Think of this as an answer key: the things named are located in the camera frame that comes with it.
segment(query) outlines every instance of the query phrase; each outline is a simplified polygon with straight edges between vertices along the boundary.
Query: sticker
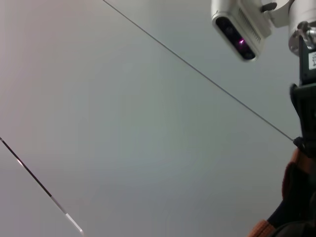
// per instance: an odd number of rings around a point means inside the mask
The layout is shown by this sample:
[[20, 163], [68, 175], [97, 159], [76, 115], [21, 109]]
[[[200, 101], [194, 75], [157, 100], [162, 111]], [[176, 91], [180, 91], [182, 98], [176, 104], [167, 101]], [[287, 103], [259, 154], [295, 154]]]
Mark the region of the sticker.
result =
[[316, 52], [308, 54], [308, 62], [310, 70], [316, 69]]

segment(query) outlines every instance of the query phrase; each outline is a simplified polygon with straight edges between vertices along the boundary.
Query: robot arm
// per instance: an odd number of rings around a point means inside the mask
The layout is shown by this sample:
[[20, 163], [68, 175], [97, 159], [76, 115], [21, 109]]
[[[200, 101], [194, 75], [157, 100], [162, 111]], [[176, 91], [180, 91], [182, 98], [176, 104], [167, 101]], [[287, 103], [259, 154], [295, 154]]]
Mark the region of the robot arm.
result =
[[315, 0], [274, 0], [267, 5], [261, 0], [213, 0], [211, 17], [224, 41], [245, 62], [258, 59], [273, 27], [289, 27], [289, 49], [297, 56], [299, 36], [309, 49], [316, 45]]

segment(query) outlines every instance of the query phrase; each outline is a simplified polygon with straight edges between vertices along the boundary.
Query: white camera housing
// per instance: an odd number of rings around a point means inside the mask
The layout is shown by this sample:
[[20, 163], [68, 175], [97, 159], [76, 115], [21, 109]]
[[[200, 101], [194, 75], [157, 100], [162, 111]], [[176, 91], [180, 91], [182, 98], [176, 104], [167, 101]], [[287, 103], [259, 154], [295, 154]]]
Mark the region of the white camera housing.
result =
[[[261, 12], [261, 7], [260, 0], [212, 0], [212, 24], [242, 61], [258, 59], [265, 39], [272, 33], [269, 16]], [[227, 20], [233, 27], [223, 30]]]

